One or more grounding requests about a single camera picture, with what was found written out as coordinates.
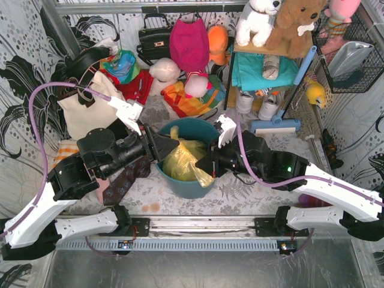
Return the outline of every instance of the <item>white plush toy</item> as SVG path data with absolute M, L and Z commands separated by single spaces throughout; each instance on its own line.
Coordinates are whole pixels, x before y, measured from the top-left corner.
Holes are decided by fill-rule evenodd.
M 149 91 L 149 96 L 160 95 L 160 92 L 178 81 L 180 69 L 175 62 L 169 58 L 161 58 L 149 68 L 150 75 L 154 81 Z
M 202 71 L 187 73 L 187 81 L 185 82 L 185 97 L 201 98 L 209 89 L 212 83 L 208 81 L 208 75 Z
M 236 42 L 246 46 L 250 42 L 250 33 L 256 47 L 263 46 L 273 29 L 274 17 L 281 7 L 281 0 L 249 0 L 245 5 L 236 27 Z

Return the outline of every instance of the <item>brown teddy bear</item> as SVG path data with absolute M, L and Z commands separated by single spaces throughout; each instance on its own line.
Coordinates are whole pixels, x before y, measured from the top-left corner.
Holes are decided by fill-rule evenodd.
M 327 0 L 285 0 L 277 14 L 274 29 L 265 43 L 268 50 L 276 49 L 282 39 L 290 41 L 288 56 L 300 57 L 311 37 L 314 24 Z

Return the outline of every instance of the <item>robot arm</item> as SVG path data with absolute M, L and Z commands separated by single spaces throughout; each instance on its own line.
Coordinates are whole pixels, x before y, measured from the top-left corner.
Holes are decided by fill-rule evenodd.
M 279 183 L 308 175 L 322 177 L 330 182 L 329 184 L 315 179 L 302 179 L 276 187 L 275 189 L 281 191 L 297 191 L 311 195 L 334 206 L 279 207 L 272 220 L 273 226 L 264 227 L 271 229 L 271 236 L 277 232 L 288 234 L 307 228 L 339 227 L 347 229 L 350 235 L 363 240 L 378 241 L 384 237 L 383 207 L 376 202 L 383 202 L 380 193 L 346 183 L 293 153 L 272 151 L 264 138 L 257 137 L 249 131 L 244 131 L 242 138 L 251 169 L 264 182 Z M 215 172 L 216 177 L 222 176 L 228 170 L 234 173 L 248 173 L 242 160 L 237 136 L 222 147 L 219 147 L 217 140 L 213 141 L 207 156 L 198 161 L 196 166 L 210 175 Z M 336 182 L 360 192 L 367 196 L 366 199 L 334 185 Z
M 179 142 L 137 123 L 142 107 L 124 101 L 113 101 L 117 116 L 132 130 L 124 140 L 115 140 L 107 129 L 90 131 L 77 142 L 79 152 L 63 159 L 48 174 L 43 194 L 37 205 L 31 202 L 14 218 L 0 220 L 3 231 L 31 208 L 32 212 L 5 236 L 4 260 L 32 260 L 42 257 L 71 238 L 96 233 L 126 232 L 131 226 L 128 211 L 122 206 L 107 208 L 91 216 L 55 219 L 63 210 L 98 188 L 96 178 L 107 179 L 119 169 L 141 157 L 162 161 Z

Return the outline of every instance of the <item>teal towel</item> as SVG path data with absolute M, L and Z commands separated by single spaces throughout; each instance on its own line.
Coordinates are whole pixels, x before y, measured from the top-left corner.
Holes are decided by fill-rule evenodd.
M 243 91 L 255 91 L 264 88 L 291 86 L 299 71 L 295 61 L 280 57 L 278 77 L 275 80 L 263 78 L 264 55 L 236 53 L 233 65 L 232 85 Z

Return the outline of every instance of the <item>wooden shelf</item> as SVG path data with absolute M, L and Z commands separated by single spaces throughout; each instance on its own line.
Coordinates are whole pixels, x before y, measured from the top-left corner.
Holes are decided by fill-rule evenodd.
M 263 98 L 258 98 L 253 100 L 252 102 L 252 111 L 258 112 L 263 104 Z M 228 95 L 228 107 L 234 108 L 236 107 L 236 88 L 231 85 L 229 88 L 229 95 Z
M 262 47 L 255 47 L 252 44 L 252 37 L 251 35 L 251 41 L 249 42 L 248 45 L 246 46 L 239 46 L 237 43 L 235 43 L 235 52 L 244 52 L 244 53 L 257 53 L 257 54 L 269 54 L 269 55 L 278 55 L 278 56 L 288 56 L 287 51 L 288 51 L 288 41 L 283 40 L 280 45 L 275 49 L 275 50 L 267 50 L 265 46 Z M 312 39 L 310 39 L 306 45 L 305 49 L 301 53 L 301 57 L 305 57 L 309 51 L 309 49 L 312 47 Z

